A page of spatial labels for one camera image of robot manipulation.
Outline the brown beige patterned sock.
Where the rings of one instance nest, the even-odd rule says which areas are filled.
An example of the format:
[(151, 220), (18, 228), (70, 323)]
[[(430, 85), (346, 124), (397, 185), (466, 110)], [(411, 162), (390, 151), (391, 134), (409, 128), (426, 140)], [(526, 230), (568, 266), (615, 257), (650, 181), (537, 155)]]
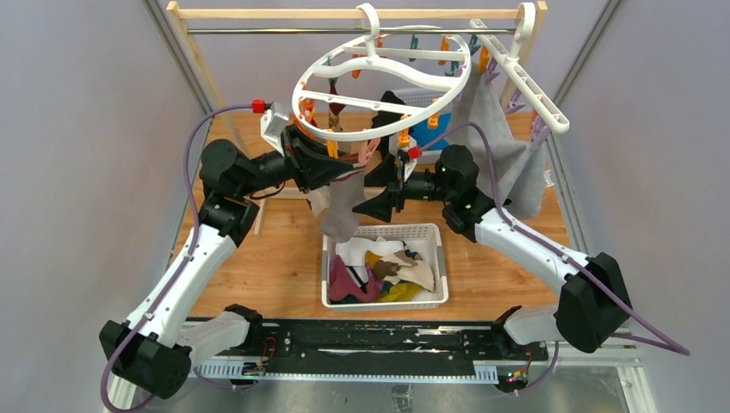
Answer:
[(306, 195), (312, 214), (319, 220), (320, 231), (337, 243), (349, 241), (359, 225), (359, 215), (353, 208), (366, 200), (364, 177), (360, 170)]

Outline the pink clothespin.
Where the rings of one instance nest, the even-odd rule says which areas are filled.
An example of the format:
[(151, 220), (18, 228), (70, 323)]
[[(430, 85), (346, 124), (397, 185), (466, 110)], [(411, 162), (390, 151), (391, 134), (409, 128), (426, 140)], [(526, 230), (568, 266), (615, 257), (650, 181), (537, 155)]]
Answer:
[(363, 140), (360, 143), (359, 150), (357, 152), (357, 163), (361, 166), (367, 166), (379, 145), (380, 138)]

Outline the round white clip hanger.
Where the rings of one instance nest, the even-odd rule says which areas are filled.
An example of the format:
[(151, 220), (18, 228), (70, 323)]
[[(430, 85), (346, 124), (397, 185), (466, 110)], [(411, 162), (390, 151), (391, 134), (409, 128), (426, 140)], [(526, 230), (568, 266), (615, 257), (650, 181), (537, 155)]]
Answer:
[[(316, 59), (300, 75), (291, 95), (294, 124), (319, 139), (359, 142), (399, 133), (435, 117), (456, 98), (473, 69), (472, 54), (461, 34), (379, 34), (382, 28), (442, 28), (434, 25), (391, 25), (386, 11), (370, 3), (355, 8), (370, 34), (358, 34)], [(381, 102), (394, 89), (423, 88), (444, 92), (428, 107)], [(403, 114), (393, 124), (340, 132), (319, 121), (331, 105), (346, 112), (388, 111)]]

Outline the purple striped sock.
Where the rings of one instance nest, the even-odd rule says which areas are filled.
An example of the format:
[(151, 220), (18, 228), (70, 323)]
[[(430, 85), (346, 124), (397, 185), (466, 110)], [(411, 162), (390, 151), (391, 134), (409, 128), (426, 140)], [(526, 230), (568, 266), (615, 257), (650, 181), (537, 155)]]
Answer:
[(357, 303), (368, 304), (377, 299), (383, 288), (384, 281), (378, 280), (368, 265), (364, 267), (368, 279), (363, 284), (355, 268), (346, 265), (341, 256), (335, 256), (331, 260), (329, 270), (326, 297), (330, 301), (339, 302), (352, 296)]

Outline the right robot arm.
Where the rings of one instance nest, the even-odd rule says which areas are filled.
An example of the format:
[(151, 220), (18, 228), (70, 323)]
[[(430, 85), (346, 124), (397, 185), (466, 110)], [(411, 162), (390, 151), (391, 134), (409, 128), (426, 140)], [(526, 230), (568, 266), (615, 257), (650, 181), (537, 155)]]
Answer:
[(355, 213), (390, 222), (406, 200), (440, 201), (448, 227), (508, 256), (558, 296), (557, 305), (511, 307), (492, 325), (492, 347), (511, 359), (533, 342), (565, 341), (594, 353), (628, 319), (630, 298), (617, 260), (588, 256), (522, 224), (477, 187), (479, 167), (463, 145), (441, 152), (435, 171), (396, 178)]

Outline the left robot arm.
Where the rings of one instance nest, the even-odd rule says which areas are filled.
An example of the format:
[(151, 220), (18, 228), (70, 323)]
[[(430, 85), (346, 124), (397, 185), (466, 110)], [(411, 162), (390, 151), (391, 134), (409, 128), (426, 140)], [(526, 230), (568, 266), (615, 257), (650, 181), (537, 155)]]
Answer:
[(100, 332), (110, 374), (168, 399), (202, 362), (230, 348), (257, 353), (264, 343), (263, 318), (242, 305), (184, 328), (189, 311), (213, 274), (243, 243), (259, 206), (253, 194), (294, 181), (303, 193), (322, 188), (360, 166), (356, 154), (309, 139), (286, 126), (279, 148), (247, 157), (232, 141), (216, 139), (201, 154), (205, 198), (177, 257), (145, 300), (122, 323), (107, 322)]

